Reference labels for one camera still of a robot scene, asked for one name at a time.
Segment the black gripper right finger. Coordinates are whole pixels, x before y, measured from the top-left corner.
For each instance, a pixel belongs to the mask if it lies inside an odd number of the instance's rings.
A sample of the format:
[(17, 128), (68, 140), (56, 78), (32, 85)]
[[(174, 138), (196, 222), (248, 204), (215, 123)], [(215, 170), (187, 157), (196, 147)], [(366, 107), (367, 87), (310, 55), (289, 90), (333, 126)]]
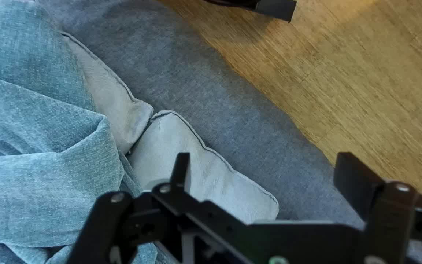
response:
[(333, 185), (364, 222), (355, 258), (361, 264), (407, 264), (408, 244), (422, 244), (422, 194), (386, 182), (351, 153), (338, 153)]

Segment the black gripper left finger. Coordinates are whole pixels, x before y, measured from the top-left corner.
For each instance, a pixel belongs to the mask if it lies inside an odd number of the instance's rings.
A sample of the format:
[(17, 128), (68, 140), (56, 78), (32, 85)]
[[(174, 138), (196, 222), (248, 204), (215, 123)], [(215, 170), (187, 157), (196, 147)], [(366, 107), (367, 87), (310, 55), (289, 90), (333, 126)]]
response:
[(185, 247), (175, 216), (158, 200), (184, 189), (190, 154), (178, 153), (171, 179), (133, 198), (124, 191), (100, 195), (71, 250), (67, 264), (128, 264), (140, 245), (156, 244), (184, 261)]

